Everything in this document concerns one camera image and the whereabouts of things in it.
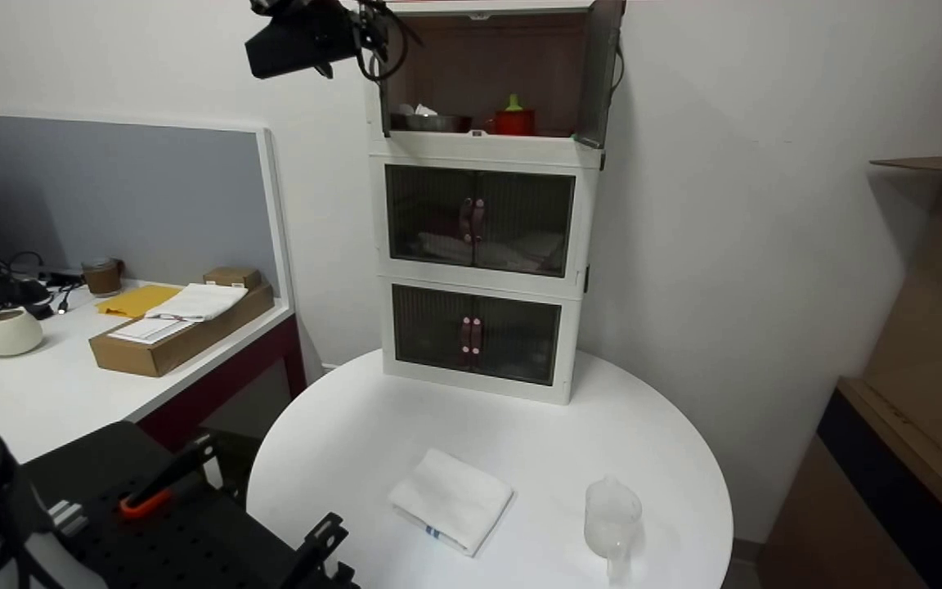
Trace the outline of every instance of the white mug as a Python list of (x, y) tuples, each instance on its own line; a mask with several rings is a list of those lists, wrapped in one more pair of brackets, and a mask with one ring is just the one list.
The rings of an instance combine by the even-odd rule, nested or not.
[(25, 307), (0, 312), (0, 357), (20, 357), (47, 340), (41, 320)]

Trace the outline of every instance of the cabinet top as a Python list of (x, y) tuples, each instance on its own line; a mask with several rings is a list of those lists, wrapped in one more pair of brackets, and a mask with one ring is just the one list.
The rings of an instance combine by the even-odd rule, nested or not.
[(597, 0), (387, 0), (397, 14), (582, 14)]

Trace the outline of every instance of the white cabinet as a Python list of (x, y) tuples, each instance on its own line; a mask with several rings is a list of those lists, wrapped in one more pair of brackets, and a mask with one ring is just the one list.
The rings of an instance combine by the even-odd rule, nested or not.
[[(625, 5), (417, 6), (370, 111), (387, 371), (566, 402)], [(490, 135), (514, 93), (537, 131)], [(397, 131), (408, 104), (473, 131)]]

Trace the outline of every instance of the white napkin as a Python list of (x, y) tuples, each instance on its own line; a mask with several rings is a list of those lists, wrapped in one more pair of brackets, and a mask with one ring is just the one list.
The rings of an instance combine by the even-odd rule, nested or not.
[(433, 537), (447, 537), (465, 553), (478, 553), (485, 537), (500, 520), (509, 487), (439, 448), (392, 487), (390, 500), (421, 524)]

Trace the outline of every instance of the gray partition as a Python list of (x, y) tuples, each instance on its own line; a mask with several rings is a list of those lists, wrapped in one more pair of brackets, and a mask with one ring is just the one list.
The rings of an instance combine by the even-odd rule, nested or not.
[(158, 283), (256, 266), (284, 287), (259, 143), (256, 131), (0, 118), (0, 256), (125, 260)]

